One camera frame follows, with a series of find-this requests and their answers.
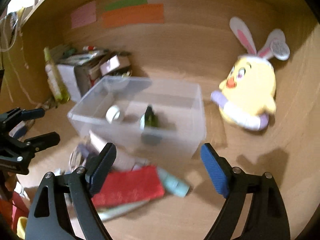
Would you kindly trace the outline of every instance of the blue gripper pad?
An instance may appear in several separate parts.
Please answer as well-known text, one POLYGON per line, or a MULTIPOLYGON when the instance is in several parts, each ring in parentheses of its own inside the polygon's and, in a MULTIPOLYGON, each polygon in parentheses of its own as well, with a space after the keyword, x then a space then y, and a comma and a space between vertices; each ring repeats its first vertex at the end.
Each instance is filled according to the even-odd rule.
POLYGON ((230 164, 225 158, 219 157, 210 143, 202 145, 200 156, 214 188, 224 198, 227 198, 229 195, 229 181, 231 179, 230 164))

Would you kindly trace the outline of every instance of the light blue tube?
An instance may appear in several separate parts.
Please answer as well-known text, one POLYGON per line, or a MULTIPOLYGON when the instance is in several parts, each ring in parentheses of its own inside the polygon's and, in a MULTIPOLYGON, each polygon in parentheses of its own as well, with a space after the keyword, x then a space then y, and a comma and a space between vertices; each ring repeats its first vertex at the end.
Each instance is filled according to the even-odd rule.
POLYGON ((190 186, 182 180, 168 173, 166 170, 157 167, 158 177, 164 189, 178 197, 185 197, 189 191, 190 186))

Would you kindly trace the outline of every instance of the yellow plush chick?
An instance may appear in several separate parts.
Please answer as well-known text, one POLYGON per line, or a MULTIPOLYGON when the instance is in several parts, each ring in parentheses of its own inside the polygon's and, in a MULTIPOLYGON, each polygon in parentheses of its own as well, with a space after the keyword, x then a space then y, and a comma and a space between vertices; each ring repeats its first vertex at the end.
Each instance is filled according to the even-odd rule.
MULTIPOLYGON (((219 88, 228 101, 250 116, 276 111, 276 77, 270 62, 263 58, 240 57, 219 88)), ((234 123, 221 107, 219 109, 227 122, 234 123)))
POLYGON ((211 100, 227 122, 262 130, 268 126, 269 114, 276 112, 273 99, 276 77, 268 59, 287 60, 290 50, 280 29, 274 29, 257 52, 247 25, 237 17, 232 17, 229 24, 248 54, 238 58, 228 77, 220 83, 221 91, 211 93, 211 100))

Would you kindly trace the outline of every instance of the transparent storage bin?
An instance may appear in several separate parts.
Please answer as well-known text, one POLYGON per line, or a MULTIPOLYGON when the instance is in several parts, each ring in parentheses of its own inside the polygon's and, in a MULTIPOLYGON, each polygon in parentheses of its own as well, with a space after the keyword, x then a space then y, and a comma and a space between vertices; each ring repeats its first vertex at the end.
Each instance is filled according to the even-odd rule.
POLYGON ((103 77, 68 113, 81 137, 92 130, 129 152, 183 155, 191 158, 206 137, 204 106, 198 84, 140 77, 103 77), (117 105, 122 122, 108 123, 106 112, 117 105), (140 128, 148 105, 159 128, 140 128))

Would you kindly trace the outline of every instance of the pink sticky note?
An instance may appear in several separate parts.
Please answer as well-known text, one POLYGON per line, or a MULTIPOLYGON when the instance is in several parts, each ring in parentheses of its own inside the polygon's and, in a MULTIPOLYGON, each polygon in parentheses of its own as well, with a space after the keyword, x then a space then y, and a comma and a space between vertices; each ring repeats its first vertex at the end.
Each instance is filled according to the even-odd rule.
POLYGON ((97 21, 96 1, 87 3, 71 13, 71 28, 78 28, 97 21))

